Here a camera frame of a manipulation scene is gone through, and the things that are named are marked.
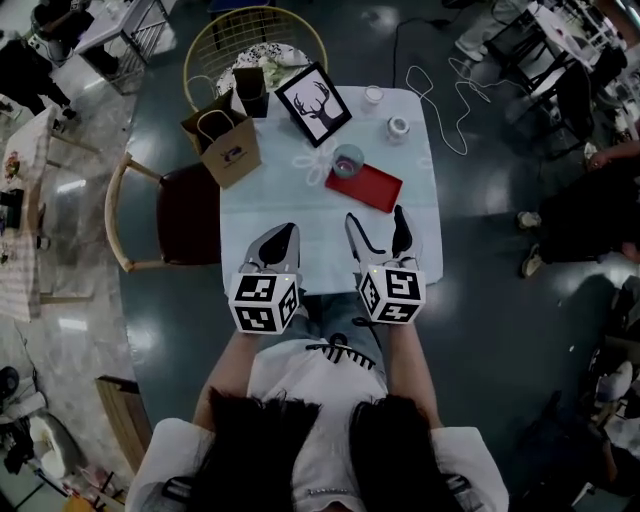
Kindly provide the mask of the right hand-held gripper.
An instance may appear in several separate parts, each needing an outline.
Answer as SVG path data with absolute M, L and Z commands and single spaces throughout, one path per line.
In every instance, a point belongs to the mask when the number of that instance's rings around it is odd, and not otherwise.
M 422 240 L 408 211 L 394 207 L 392 254 L 371 244 L 360 221 L 349 212 L 345 231 L 360 279 L 357 291 L 369 318 L 377 323 L 410 324 L 424 307 L 426 280 L 419 268 Z

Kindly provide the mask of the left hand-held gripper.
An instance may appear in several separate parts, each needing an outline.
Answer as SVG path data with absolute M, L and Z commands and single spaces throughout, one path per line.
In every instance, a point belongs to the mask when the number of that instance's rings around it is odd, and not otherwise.
M 232 276 L 228 295 L 238 331 L 249 334 L 285 331 L 300 305 L 296 275 L 299 265 L 300 232 L 294 223 L 276 226 L 249 245 L 244 273 Z

